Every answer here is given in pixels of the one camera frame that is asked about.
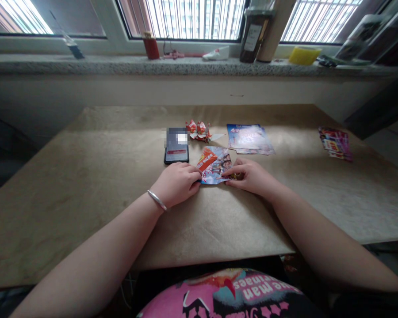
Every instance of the jar label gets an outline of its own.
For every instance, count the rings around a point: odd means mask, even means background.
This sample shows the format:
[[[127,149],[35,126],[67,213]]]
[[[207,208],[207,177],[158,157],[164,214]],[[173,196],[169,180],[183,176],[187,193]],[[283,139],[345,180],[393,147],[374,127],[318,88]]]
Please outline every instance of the jar label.
[[[245,51],[253,52],[255,50],[256,42],[260,37],[261,28],[262,26],[260,25],[251,24],[251,26],[249,27],[248,36],[245,41],[245,46],[243,48]]]

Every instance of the yellow tape roll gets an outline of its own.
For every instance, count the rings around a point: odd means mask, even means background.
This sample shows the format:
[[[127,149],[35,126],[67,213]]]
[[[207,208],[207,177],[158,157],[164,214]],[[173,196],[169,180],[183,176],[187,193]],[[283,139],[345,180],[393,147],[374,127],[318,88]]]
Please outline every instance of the yellow tape roll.
[[[321,49],[295,46],[289,58],[289,62],[298,65],[312,65],[320,53]]]

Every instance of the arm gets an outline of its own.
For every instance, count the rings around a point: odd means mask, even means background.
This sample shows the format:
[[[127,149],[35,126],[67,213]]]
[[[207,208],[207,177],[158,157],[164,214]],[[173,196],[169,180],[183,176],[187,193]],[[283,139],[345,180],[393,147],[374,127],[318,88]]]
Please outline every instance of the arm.
[[[188,163],[166,168],[151,187],[170,208],[198,192],[202,174]],[[162,208],[143,194],[60,262],[12,317],[89,317],[118,290],[150,236]]]
[[[258,163],[237,159],[223,175],[242,173],[226,184],[263,196],[310,267],[334,291],[367,289],[398,292],[398,277],[357,241],[274,179]]]

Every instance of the black phone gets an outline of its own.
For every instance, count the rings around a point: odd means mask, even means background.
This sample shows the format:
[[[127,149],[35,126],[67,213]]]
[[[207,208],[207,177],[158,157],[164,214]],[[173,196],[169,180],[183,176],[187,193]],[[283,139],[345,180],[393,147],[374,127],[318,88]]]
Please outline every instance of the black phone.
[[[189,162],[188,132],[184,128],[168,128],[164,163]]]

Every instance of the granite window sill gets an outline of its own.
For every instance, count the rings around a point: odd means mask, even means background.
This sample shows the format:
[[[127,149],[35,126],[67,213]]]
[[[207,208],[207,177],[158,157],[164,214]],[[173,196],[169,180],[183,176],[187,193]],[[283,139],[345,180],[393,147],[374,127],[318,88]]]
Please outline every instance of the granite window sill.
[[[0,54],[0,74],[95,74],[148,76],[307,76],[307,77],[384,77],[393,68],[324,68],[290,64],[287,60],[245,64],[236,58],[227,61],[203,61],[186,57],[177,60],[150,61],[146,57],[88,56],[75,60],[65,55]]]

